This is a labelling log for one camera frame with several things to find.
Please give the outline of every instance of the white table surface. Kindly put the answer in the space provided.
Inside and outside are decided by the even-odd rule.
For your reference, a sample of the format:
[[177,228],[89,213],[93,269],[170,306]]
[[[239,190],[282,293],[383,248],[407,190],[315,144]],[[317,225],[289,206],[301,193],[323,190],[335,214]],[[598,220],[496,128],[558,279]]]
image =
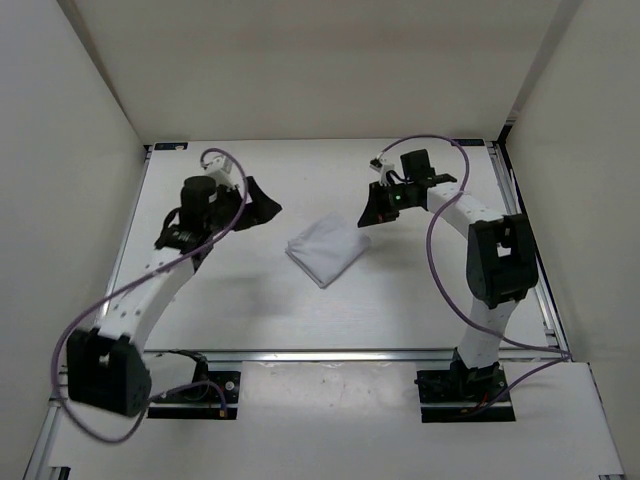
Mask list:
[[[506,363],[509,381],[537,364]],[[66,417],[50,465],[70,480],[597,480],[621,474],[586,364],[512,392],[516,422],[422,424],[411,363],[245,363],[235,421],[146,419],[126,444],[90,441]],[[121,417],[75,406],[115,436]]]
[[[135,278],[151,254],[162,220],[179,205],[186,177],[201,173],[208,147],[228,149],[258,185],[283,206],[270,223],[232,233],[219,243],[196,276],[178,293],[153,330],[147,348],[201,350],[455,347],[465,326],[445,304],[427,267],[425,232],[431,214],[403,211],[398,221],[365,229],[371,249],[334,284],[319,289],[284,253],[288,239],[337,211],[354,225],[376,180],[369,161],[389,140],[189,142],[183,151],[154,151],[127,239],[117,284]],[[439,173],[461,179],[460,153],[438,140],[414,140],[389,159],[427,148]],[[467,190],[504,211],[485,147],[467,148]],[[466,284],[466,242],[442,222],[435,231],[436,263],[445,286],[463,310],[471,306]],[[546,345],[543,317],[530,292],[507,334]]]

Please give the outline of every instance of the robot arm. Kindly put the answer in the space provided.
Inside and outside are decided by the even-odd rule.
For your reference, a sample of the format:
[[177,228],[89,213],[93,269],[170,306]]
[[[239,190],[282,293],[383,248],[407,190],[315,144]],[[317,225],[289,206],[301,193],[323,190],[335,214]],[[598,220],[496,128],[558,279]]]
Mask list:
[[[175,294],[196,273],[211,252],[162,270],[202,247],[222,231],[238,212],[242,197],[231,183],[231,164],[222,157],[204,166],[204,175],[187,178],[180,207],[169,212],[142,274],[160,269],[150,280],[113,300],[107,315],[90,331],[81,328],[67,340],[69,398],[129,417],[137,415],[154,393],[192,382],[206,365],[194,357],[164,355],[146,363],[144,347]],[[234,226],[245,230],[270,221],[282,207],[247,177],[250,203]]]
[[[426,150],[402,155],[405,178],[395,184],[390,169],[376,159],[385,184],[369,185],[369,201],[359,227],[394,221],[400,210],[422,207],[435,212],[458,192],[450,175],[436,175]],[[470,319],[504,335],[509,318],[529,288],[538,282],[533,232],[526,215],[504,215],[462,194],[441,217],[467,239],[467,284],[473,294]],[[452,373],[463,392],[473,391],[496,375],[500,338],[472,327],[456,348]]]

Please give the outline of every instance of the white cloth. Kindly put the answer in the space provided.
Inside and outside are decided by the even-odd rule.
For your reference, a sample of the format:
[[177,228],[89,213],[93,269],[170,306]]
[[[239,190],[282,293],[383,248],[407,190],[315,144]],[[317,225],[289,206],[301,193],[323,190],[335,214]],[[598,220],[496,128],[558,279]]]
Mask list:
[[289,240],[285,252],[325,288],[370,245],[369,237],[333,212]]

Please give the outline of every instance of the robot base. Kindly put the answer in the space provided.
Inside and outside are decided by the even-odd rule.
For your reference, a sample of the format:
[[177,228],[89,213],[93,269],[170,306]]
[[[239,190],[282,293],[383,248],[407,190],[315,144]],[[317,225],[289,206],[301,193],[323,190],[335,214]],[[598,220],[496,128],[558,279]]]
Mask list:
[[496,369],[490,379],[468,388],[464,395],[454,368],[420,370],[415,383],[420,394],[422,423],[514,422],[516,419],[508,394],[499,403],[473,414],[507,386],[502,370]]

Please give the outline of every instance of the cable connector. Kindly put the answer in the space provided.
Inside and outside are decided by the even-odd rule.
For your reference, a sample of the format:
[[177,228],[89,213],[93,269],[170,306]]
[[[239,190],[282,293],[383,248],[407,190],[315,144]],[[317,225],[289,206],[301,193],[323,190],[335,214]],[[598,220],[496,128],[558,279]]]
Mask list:
[[369,168],[375,170],[380,174],[380,185],[389,186],[388,173],[394,171],[396,166],[393,163],[387,162],[383,158],[376,157],[369,162]]

